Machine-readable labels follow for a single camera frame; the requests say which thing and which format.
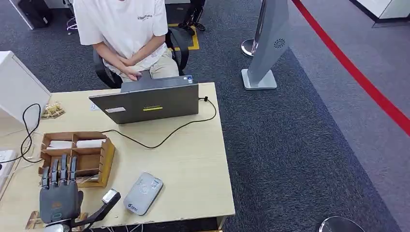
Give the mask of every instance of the speaker grille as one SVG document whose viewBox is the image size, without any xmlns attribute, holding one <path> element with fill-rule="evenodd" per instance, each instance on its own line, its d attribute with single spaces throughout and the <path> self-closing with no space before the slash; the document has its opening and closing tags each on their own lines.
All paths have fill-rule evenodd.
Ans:
<svg viewBox="0 0 410 232">
<path fill-rule="evenodd" d="M 281 49 L 281 48 L 283 48 L 284 46 L 285 46 L 285 44 L 286 44 L 286 41 L 285 41 L 285 39 L 277 39 L 274 43 L 273 43 L 273 47 L 275 48 L 275 49 Z"/>
</svg>

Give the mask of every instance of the yellow label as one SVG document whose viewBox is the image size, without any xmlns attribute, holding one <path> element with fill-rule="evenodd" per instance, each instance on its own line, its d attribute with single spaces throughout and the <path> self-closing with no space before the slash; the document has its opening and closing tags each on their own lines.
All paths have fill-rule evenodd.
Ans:
<svg viewBox="0 0 410 232">
<path fill-rule="evenodd" d="M 151 110 L 162 110 L 162 107 L 154 107 L 154 108 L 143 109 L 143 111 L 151 111 Z"/>
</svg>

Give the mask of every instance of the cardboard organizer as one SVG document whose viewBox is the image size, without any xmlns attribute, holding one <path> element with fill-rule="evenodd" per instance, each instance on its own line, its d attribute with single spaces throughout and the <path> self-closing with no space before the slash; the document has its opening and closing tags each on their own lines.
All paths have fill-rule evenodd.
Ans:
<svg viewBox="0 0 410 232">
<path fill-rule="evenodd" d="M 93 139 L 106 139 L 106 142 L 103 142 L 101 147 L 98 148 L 76 147 L 77 141 L 79 140 Z M 70 149 L 47 149 L 52 140 L 72 141 L 73 143 Z M 98 180 L 90 179 L 84 183 L 81 183 L 80 181 L 78 187 L 106 187 L 108 177 L 110 176 L 111 172 L 114 153 L 115 146 L 112 144 L 111 140 L 98 131 L 46 133 L 43 137 L 40 154 L 40 157 L 44 160 L 44 162 L 43 165 L 39 167 L 38 174 L 42 175 L 45 167 L 50 167 L 51 169 L 51 164 L 55 159 L 59 159 L 61 161 L 62 155 L 67 154 L 68 172 L 70 172 L 71 158 L 77 157 L 77 178 L 90 178 L 92 176 L 98 175 Z"/>
</svg>

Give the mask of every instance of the wooden desk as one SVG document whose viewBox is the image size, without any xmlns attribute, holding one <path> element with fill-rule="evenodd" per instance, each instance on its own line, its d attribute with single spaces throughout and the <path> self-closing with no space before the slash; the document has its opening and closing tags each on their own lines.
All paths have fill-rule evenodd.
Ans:
<svg viewBox="0 0 410 232">
<path fill-rule="evenodd" d="M 194 116 L 117 125 L 100 110 L 90 110 L 88 96 L 118 91 L 54 93 L 50 102 L 60 102 L 66 113 L 57 119 L 42 120 L 38 132 L 116 129 L 146 145 L 156 145 L 178 126 L 214 114 L 211 104 L 200 101 L 199 114 Z M 218 109 L 214 83 L 200 84 L 199 96 L 208 96 Z M 102 196 L 110 188 L 119 191 L 123 199 L 142 172 L 162 179 L 164 188 L 145 216 L 129 212 L 120 200 L 94 228 L 211 217 L 217 218 L 220 228 L 226 216 L 235 214 L 219 114 L 211 121 L 190 124 L 153 150 L 115 132 L 106 135 L 117 148 L 109 182 L 106 188 L 81 189 L 84 191 L 82 212 L 98 210 Z M 7 136 L 8 146 L 14 141 L 14 147 L 18 147 L 25 136 L 24 133 Z M 40 151 L 40 139 L 41 135 L 35 137 L 35 156 Z M 21 161 L 19 167 L 24 165 L 25 161 Z M 23 231 L 31 212 L 39 210 L 38 166 L 19 170 L 12 177 L 0 201 L 2 231 Z"/>
</svg>

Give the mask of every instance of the power bank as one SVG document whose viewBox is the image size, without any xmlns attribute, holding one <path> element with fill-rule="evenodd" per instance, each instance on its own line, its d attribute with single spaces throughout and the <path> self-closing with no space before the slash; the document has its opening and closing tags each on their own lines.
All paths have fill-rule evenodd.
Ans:
<svg viewBox="0 0 410 232">
<path fill-rule="evenodd" d="M 124 199 L 124 205 L 137 215 L 144 215 L 163 186 L 162 180 L 149 173 L 142 173 Z"/>
</svg>

